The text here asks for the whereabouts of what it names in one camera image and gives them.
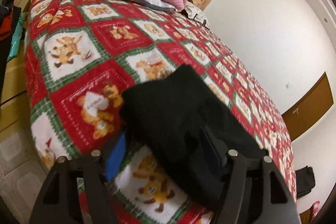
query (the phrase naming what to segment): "checkered blanket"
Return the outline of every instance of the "checkered blanket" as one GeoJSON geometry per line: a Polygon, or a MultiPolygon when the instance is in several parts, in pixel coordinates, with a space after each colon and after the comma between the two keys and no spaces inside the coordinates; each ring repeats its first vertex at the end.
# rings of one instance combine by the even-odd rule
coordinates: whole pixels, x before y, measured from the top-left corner
{"type": "MultiPolygon", "coordinates": [[[[31,0],[25,42],[31,131],[48,167],[61,155],[74,159],[102,147],[120,129],[122,92],[186,63],[269,151],[295,198],[291,141],[279,111],[241,61],[199,23],[120,0],[31,0]]],[[[141,144],[132,145],[111,191],[120,223],[211,219],[141,144]]]]}

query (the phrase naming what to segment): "tile floor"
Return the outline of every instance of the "tile floor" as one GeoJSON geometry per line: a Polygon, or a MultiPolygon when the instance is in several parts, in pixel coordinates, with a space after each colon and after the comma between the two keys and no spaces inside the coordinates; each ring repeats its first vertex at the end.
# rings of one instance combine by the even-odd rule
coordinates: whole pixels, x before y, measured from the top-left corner
{"type": "Polygon", "coordinates": [[[45,178],[29,129],[0,143],[0,196],[20,224],[28,223],[45,178]]]}

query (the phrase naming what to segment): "metal screw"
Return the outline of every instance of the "metal screw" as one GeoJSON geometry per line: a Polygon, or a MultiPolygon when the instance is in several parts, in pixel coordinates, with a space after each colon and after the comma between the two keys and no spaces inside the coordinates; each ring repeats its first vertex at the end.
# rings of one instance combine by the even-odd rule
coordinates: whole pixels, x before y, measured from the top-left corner
{"type": "Polygon", "coordinates": [[[91,152],[91,156],[92,157],[99,157],[100,156],[100,151],[99,150],[93,150],[91,152]]]}
{"type": "Polygon", "coordinates": [[[265,156],[264,157],[264,162],[270,164],[272,162],[272,158],[270,156],[265,156]]]}
{"type": "Polygon", "coordinates": [[[62,164],[62,163],[64,163],[66,160],[67,160],[67,157],[65,157],[65,156],[61,156],[61,157],[59,157],[59,158],[57,159],[57,162],[58,162],[59,164],[62,164]]]}
{"type": "Polygon", "coordinates": [[[229,155],[231,157],[237,157],[238,156],[238,152],[237,152],[237,150],[231,149],[231,150],[229,150],[229,155]]]}

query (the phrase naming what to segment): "red cloth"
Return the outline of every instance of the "red cloth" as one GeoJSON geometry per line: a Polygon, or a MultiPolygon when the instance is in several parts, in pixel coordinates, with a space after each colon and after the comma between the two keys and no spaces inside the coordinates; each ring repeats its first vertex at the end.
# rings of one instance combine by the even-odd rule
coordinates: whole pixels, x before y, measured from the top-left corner
{"type": "Polygon", "coordinates": [[[13,12],[11,12],[7,17],[4,18],[1,28],[0,28],[0,41],[5,40],[11,35],[12,17],[13,17],[13,12]]]}

